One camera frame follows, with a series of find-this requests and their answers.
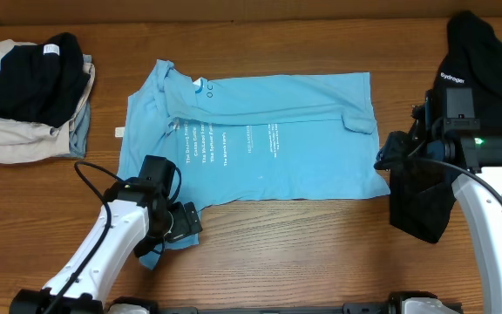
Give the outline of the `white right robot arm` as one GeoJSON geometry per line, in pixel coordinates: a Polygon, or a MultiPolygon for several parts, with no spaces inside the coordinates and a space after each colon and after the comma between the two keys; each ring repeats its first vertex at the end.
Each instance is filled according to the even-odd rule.
{"type": "Polygon", "coordinates": [[[390,173],[390,223],[440,240],[453,205],[469,226],[484,311],[502,313],[502,133],[390,133],[375,165],[390,173]]]}

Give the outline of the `light blue t-shirt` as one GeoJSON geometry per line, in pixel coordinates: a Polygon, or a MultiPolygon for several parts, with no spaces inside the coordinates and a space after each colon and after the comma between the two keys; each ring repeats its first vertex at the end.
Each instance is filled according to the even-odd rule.
{"type": "Polygon", "coordinates": [[[197,210],[231,201],[363,200],[387,195],[375,170],[377,120],[367,72],[190,78],[158,60],[128,99],[121,178],[148,155],[179,169],[197,210]]]}

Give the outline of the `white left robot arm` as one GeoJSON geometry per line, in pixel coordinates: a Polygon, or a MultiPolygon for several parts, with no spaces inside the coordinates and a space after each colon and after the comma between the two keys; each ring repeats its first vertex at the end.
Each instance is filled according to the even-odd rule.
{"type": "Polygon", "coordinates": [[[69,262],[38,291],[20,290],[9,313],[103,313],[130,254],[202,231],[195,206],[169,199],[171,175],[118,181],[101,197],[100,217],[69,262]]]}

